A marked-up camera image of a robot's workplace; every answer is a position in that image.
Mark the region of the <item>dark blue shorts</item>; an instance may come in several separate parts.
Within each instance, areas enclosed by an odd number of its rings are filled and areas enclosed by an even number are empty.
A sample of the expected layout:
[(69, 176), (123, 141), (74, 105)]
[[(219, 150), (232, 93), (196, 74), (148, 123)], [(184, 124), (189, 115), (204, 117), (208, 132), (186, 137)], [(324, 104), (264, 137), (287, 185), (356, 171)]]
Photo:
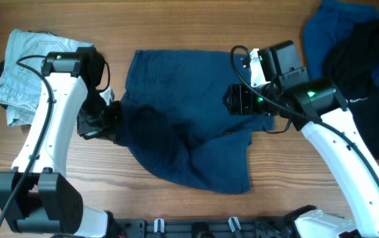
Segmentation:
[(272, 130), (274, 120), (233, 116), (223, 97), (249, 78), (239, 54), (137, 50), (115, 142), (158, 178), (223, 194), (248, 192), (252, 133)]

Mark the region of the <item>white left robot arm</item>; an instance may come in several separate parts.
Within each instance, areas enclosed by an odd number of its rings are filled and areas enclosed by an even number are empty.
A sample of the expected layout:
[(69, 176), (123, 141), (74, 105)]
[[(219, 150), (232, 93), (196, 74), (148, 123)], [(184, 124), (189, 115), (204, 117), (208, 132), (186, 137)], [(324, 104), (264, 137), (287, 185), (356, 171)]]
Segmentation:
[(124, 237), (111, 212), (85, 206), (66, 178), (73, 132), (82, 138), (112, 135), (121, 124), (120, 102), (101, 97), (109, 72), (93, 47), (50, 52), (36, 72), (40, 102), (28, 137), (11, 170), (0, 172), (0, 223), (15, 233), (60, 237)]

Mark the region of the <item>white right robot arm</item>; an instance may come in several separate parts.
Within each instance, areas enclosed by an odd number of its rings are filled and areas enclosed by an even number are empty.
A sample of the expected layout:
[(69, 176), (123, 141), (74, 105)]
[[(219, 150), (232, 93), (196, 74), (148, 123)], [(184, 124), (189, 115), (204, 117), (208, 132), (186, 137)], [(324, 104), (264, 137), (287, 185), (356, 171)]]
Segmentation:
[(232, 115), (286, 118), (322, 156), (353, 214), (344, 219), (304, 206), (284, 218), (284, 237), (379, 237), (379, 166), (364, 144), (343, 97), (332, 80), (311, 81), (291, 41), (247, 50), (231, 59), (235, 73), (249, 80), (231, 85), (223, 98)]

